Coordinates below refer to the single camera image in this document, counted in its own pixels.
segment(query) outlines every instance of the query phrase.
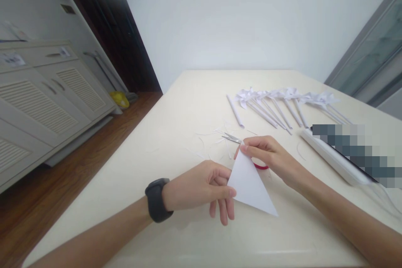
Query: paper triangle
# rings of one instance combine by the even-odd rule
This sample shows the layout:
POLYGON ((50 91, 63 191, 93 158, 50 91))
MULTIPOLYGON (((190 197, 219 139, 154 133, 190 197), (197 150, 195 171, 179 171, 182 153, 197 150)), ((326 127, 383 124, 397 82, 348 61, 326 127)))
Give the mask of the paper triangle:
POLYGON ((240 150, 227 185, 236 190, 235 200, 278 216, 254 163, 240 150))

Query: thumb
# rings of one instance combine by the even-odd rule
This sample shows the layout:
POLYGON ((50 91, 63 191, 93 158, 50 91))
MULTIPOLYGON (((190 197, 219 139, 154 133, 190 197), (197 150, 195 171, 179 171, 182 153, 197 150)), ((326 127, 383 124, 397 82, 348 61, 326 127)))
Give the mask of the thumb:
POLYGON ((236 190, 230 186, 211 186, 212 198, 222 200, 236 196, 236 190))
POLYGON ((250 157, 255 157, 258 158, 259 160, 263 161, 265 164, 267 164, 267 151, 261 150, 256 147, 248 146, 245 144, 242 144, 240 146, 241 151, 243 154, 246 154, 247 156, 250 157))

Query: cabinet handle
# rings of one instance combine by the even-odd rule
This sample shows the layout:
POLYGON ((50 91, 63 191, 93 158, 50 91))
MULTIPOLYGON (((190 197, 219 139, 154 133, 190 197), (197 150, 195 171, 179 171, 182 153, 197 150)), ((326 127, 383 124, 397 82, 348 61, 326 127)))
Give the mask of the cabinet handle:
POLYGON ((62 84, 60 84, 58 81, 56 81, 55 79, 52 79, 53 82, 55 82, 63 91, 65 91, 66 89, 63 87, 62 84))
POLYGON ((54 53, 54 54, 47 54, 46 57, 60 57, 61 54, 59 53, 54 53))
POLYGON ((53 89, 52 87, 50 87, 48 84, 46 84, 45 82, 42 82, 42 84, 43 84, 44 86, 48 87, 48 89, 49 89, 50 91, 52 91, 53 94, 57 94, 56 90, 53 89))

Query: rolled paper tube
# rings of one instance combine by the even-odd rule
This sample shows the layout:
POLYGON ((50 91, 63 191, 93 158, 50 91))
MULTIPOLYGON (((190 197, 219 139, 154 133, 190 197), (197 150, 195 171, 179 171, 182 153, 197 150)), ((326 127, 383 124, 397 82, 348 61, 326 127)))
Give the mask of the rolled paper tube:
POLYGON ((268 102, 265 99, 262 99, 263 103, 268 107, 268 109, 272 112, 272 114, 276 117, 276 121, 278 122, 278 124, 285 129, 289 134, 293 135, 292 132, 290 132, 290 130, 288 129, 288 127, 286 127, 286 125, 281 121, 281 119, 278 117, 278 115, 276 115, 275 111, 272 110, 272 108, 269 106, 268 102))
POLYGON ((259 107, 270 119, 272 119, 274 122, 276 122, 277 124, 279 124, 282 128, 283 125, 281 123, 281 121, 278 121, 271 113, 269 113, 263 106, 261 106, 259 103, 257 103, 255 100, 252 100, 253 104, 257 107, 259 107))
POLYGON ((267 116, 261 109, 259 109, 257 106, 253 105, 250 102, 247 102, 247 104, 253 108, 262 118, 264 118, 267 122, 269 122, 271 125, 273 125, 275 128, 278 128, 278 124, 273 121, 269 116, 267 116))
POLYGON ((341 116, 343 119, 345 119, 348 123, 353 124, 353 122, 351 122, 348 118, 346 118, 346 116, 344 116, 342 113, 340 113, 337 109, 335 109, 335 107, 331 104, 328 104, 328 106, 335 111, 336 113, 338 113, 339 116, 341 116))
POLYGON ((276 108, 278 109, 279 113, 281 114, 283 120, 286 122, 286 124, 288 125, 289 129, 293 129, 293 127, 290 125, 288 119, 286 118, 285 114, 283 113, 282 109, 279 107, 276 99, 271 98, 271 100, 273 100, 273 103, 275 104, 276 108))
POLYGON ((340 120, 334 113, 332 113, 331 111, 329 111, 327 109, 327 107, 322 107, 322 109, 327 112, 334 120, 336 120, 337 123, 339 124, 345 124, 345 122, 343 122, 342 120, 340 120))
POLYGON ((229 101, 230 106, 232 107, 233 113, 235 114, 235 117, 237 119, 237 122, 239 123, 240 128, 244 129, 244 124, 242 122, 242 120, 240 119, 239 113, 236 110, 236 107, 234 106, 235 104, 233 103, 233 101, 231 100, 230 96, 228 94, 226 94, 226 97, 229 101))
POLYGON ((306 121, 306 118, 303 115, 303 112, 301 111, 299 101, 297 99, 294 99, 294 103, 296 104, 297 111, 299 112, 299 115, 302 118, 301 120, 303 121, 304 126, 306 127, 306 129, 308 129, 309 125, 306 121))
POLYGON ((302 121, 300 120, 300 118, 297 116, 296 112, 293 110, 293 108, 290 106, 288 100, 286 98, 283 99, 283 102, 285 103, 286 107, 288 107, 290 113, 292 113, 293 118, 295 119, 295 121, 299 124, 299 126, 303 126, 302 121))

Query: countertop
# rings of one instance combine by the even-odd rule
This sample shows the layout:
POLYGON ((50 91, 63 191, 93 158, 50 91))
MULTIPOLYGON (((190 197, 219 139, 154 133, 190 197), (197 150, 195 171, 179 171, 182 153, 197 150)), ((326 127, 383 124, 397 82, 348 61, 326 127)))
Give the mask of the countertop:
MULTIPOLYGON (((24 267, 52 249, 122 210, 144 195, 155 179, 173 179, 211 158, 232 168, 236 143, 220 141, 217 128, 241 139, 275 137, 303 166, 364 211, 402 232, 402 222, 390 215, 385 196, 348 185, 300 136, 275 129, 254 111, 236 103, 246 129, 241 129, 226 98, 240 89, 273 90, 296 87, 301 93, 333 91, 334 106, 355 124, 365 124, 366 144, 378 152, 401 151, 402 121, 291 70, 185 71, 145 116, 107 163, 27 257, 24 267)), ((302 105, 310 124, 335 122, 302 105)), ((366 260, 332 224, 273 172, 260 176, 278 211, 271 216, 235 201, 235 220, 224 227, 219 215, 209 217, 208 205, 177 211, 167 221, 152 224, 127 244, 106 267, 341 267, 364 266, 366 260)), ((389 193, 402 208, 402 191, 389 193)))

